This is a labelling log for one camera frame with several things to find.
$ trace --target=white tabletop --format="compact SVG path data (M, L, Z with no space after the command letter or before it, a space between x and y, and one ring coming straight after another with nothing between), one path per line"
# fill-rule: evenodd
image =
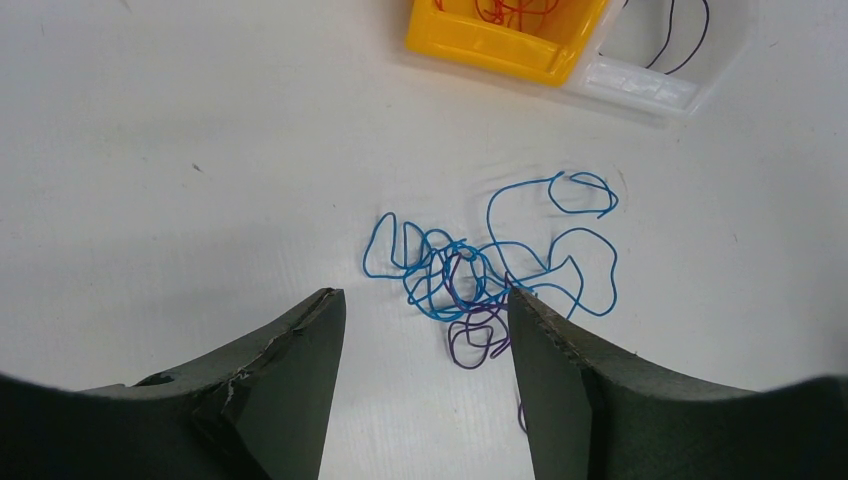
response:
M386 210L475 235L498 187L579 168L622 203L618 308L578 324L738 387L844 373L848 3L762 3L658 129L406 52L404 0L5 2L0 369L130 384L340 287L322 478L532 478L509 355L456 368L360 260Z

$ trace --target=white container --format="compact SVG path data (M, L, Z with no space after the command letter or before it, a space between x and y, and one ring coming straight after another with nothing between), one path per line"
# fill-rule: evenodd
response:
M671 41L651 70L643 65L665 41L671 1L630 0L623 9L625 0L612 0L563 90L663 117L695 113L752 43L757 27L758 0L708 3L710 23L701 48L686 66L666 75L701 37L702 0L676 0Z

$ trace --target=red wire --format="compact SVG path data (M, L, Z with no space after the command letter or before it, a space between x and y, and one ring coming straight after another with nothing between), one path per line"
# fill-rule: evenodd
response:
M526 10L533 2L536 0L518 0L518 4L516 6L507 5L506 2L508 0L489 0L492 2L491 10L487 10L480 6L481 0L474 0L474 8L477 10L477 16L479 16L484 22L488 22L494 25L503 25L506 22L506 26L508 28L512 28L512 21L515 17L518 17L518 31L524 31L524 16L525 15L535 15L541 16L539 19L539 26L536 28L538 32L539 29L542 28L542 24L545 22L545 18L554 11L554 9L559 6L559 0L553 0L553 3L550 3L550 0L545 0L545 7L542 10ZM436 4L436 8L440 11L444 12L444 0L433 0Z

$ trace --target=blue wire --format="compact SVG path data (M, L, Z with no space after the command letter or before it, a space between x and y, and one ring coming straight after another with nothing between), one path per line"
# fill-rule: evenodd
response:
M569 210L562 206L557 201L553 194L554 183L560 178L565 178L568 181L588 187L590 189L600 190L607 196L608 205L603 209L582 209ZM618 206L618 195L613 192L606 181L598 175L591 172L577 172L570 176L566 176L565 172L559 172L556 175L548 178L528 180L524 182L507 185L497 190L489 199L486 207L486 227L489 233L490 242L481 246L475 247L467 243L467 239L454 238L445 230L433 228L424 230L417 224L409 221L403 222L401 225L402 234L402 255L398 259L398 219L394 212L387 212L377 221L371 232L371 238L368 241L368 246L362 255L362 270L369 278L399 280L406 292L406 301L410 305L415 306L421 313L427 317L440 322L454 322L466 316L468 311L473 307L480 305L490 305L493 308L503 309L503 298L505 293L509 291L511 286L526 289L538 295L539 289L554 289L569 299L571 299L572 307L569 310L566 318L571 318L577 310L588 313L595 317L603 317L608 315L618 303L618 290L615 285L615 268L618 264L618 251L615 246L597 232L586 227L570 228L558 236L551 242L547 252L547 260L536 253L530 246L525 243L515 240L498 240L492 227L492 207L495 200L502 193L516 188L521 188L529 185L547 184L547 195L551 203L560 212L568 215L594 214L596 219L601 219ZM383 224L391 219L392 222L392 244L389 252L389 263L397 273L372 273L368 270L368 257L371 253L374 243L377 239L377 234ZM415 232L421 237L417 245L417 249L413 250L410 246L410 233ZM612 289L612 301L606 309L594 310L582 303L585 277L583 271L572 255L568 255L561 263L553 265L553 253L557 243L574 233L588 233L604 245L606 245L613 254L613 262L609 271L610 286ZM510 268L503 252L503 247L518 247L528 252L533 260L538 264L538 271L519 277ZM494 248L498 258L503 265L504 271L498 272L491 259L486 254L486 251ZM466 293L461 295L456 285L452 280L452 275L455 275L459 264L465 262L471 270L471 279L473 279L474 289L473 294ZM567 288L544 281L544 277L557 272L561 269L571 266L577 274L579 280L579 288L577 293L573 293ZM448 305L437 306L435 298L437 295L445 295L445 300L450 300Z

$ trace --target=yellow plastic bin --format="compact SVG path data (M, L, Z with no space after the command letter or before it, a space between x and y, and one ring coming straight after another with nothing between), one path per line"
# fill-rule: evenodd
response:
M406 46L558 87L576 66L609 1L415 0ZM525 11L549 13L516 19L515 10L508 10L500 24L492 23L497 3L515 9L519 2Z

